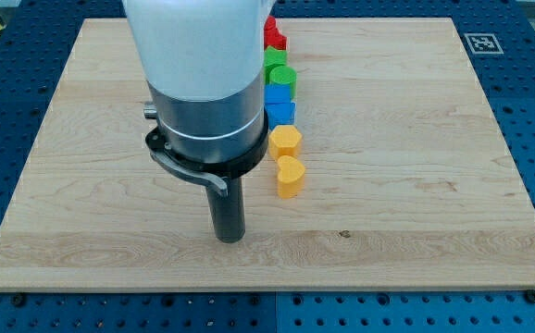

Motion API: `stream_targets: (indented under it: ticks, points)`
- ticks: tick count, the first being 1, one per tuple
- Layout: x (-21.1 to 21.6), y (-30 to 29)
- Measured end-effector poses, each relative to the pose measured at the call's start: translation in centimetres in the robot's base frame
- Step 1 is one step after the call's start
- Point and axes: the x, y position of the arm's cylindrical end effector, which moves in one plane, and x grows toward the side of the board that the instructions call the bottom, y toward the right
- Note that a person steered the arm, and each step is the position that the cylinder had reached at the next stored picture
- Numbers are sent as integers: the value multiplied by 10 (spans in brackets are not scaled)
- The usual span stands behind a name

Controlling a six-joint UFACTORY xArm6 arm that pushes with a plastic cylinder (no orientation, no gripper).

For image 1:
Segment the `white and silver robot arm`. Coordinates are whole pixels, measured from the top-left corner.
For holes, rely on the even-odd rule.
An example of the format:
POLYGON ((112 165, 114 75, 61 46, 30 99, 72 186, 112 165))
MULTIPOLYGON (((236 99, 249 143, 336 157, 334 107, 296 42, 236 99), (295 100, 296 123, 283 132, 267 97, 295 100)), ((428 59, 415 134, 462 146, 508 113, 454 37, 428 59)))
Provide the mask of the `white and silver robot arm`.
POLYGON ((165 137, 154 158, 220 196, 265 153, 264 25, 274 0, 124 0, 165 137))

